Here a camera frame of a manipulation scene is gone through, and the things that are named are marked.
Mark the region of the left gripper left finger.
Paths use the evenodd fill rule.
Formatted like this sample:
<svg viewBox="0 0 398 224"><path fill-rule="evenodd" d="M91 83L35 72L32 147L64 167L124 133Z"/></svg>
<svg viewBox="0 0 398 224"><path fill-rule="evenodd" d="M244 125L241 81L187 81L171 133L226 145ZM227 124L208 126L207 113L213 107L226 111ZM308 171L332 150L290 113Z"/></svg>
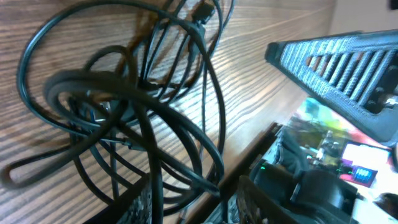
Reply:
<svg viewBox="0 0 398 224"><path fill-rule="evenodd" d="M84 224L145 224L151 219L152 192L147 174Z"/></svg>

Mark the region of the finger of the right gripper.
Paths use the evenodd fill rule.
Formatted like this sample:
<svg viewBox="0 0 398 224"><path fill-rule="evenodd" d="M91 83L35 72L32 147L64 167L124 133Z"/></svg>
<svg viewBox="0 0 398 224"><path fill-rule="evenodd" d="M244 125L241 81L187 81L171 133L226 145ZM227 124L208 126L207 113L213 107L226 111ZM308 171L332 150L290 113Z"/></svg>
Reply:
<svg viewBox="0 0 398 224"><path fill-rule="evenodd" d="M271 42L265 60L384 146L397 143L397 31Z"/></svg>

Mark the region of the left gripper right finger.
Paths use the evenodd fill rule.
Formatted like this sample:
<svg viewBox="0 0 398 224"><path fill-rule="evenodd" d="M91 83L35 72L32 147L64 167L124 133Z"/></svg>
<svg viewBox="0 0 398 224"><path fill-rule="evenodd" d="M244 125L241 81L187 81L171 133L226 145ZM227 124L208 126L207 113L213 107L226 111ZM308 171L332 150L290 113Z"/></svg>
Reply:
<svg viewBox="0 0 398 224"><path fill-rule="evenodd" d="M275 204L248 176L239 177L237 188L239 223L298 224Z"/></svg>

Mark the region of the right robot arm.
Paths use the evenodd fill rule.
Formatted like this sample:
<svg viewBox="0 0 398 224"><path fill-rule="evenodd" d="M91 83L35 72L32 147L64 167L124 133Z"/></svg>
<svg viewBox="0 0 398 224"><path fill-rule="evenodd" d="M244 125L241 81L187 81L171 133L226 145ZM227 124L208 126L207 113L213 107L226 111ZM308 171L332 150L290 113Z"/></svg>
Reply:
<svg viewBox="0 0 398 224"><path fill-rule="evenodd" d="M397 157L397 31L349 32L273 42L265 59L320 103ZM257 166L239 180L240 218L248 223L389 223L397 197L367 202L325 169L285 172Z"/></svg>

